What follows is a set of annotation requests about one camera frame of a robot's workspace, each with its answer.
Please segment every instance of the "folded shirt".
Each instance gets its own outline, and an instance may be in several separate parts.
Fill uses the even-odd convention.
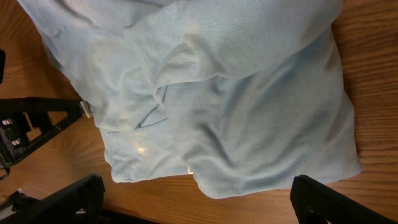
[[[362,167],[330,24],[340,0],[19,0],[93,110],[116,182],[212,198]]]

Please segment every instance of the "tabletop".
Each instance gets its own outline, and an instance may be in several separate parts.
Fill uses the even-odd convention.
[[[332,29],[364,171],[328,186],[398,221],[398,1],[346,0]],[[16,0],[0,1],[0,49],[7,53],[0,98],[79,99],[49,64],[39,33]],[[191,175],[114,183],[92,118],[79,119],[14,166],[0,182],[0,195],[21,188],[42,199],[88,174],[102,176],[106,208],[155,222],[298,223],[290,189],[214,200]]]

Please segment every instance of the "blue cloth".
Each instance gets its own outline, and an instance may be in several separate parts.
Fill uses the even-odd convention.
[[[340,0],[19,0],[90,103],[116,182],[212,198],[362,167],[330,24]]]

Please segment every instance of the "brown wood grain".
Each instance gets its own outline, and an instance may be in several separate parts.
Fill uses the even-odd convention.
[[[347,0],[333,31],[364,172],[329,186],[398,221],[398,1]],[[15,0],[0,1],[0,48],[7,53],[0,98],[78,98],[48,63],[40,35]],[[44,198],[94,173],[104,180],[105,207],[161,223],[297,223],[289,189],[213,200],[189,175],[116,184],[103,154],[93,120],[80,119],[13,167],[0,195],[21,188]]]

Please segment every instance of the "silver screw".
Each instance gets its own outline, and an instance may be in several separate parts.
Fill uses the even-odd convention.
[[[12,120],[11,119],[5,119],[2,121],[3,125],[8,125],[8,124],[12,124]]]
[[[11,142],[11,144],[13,145],[13,146],[17,146],[17,145],[19,145],[21,143],[21,140],[20,139],[15,139],[15,140],[13,140],[12,142]]]

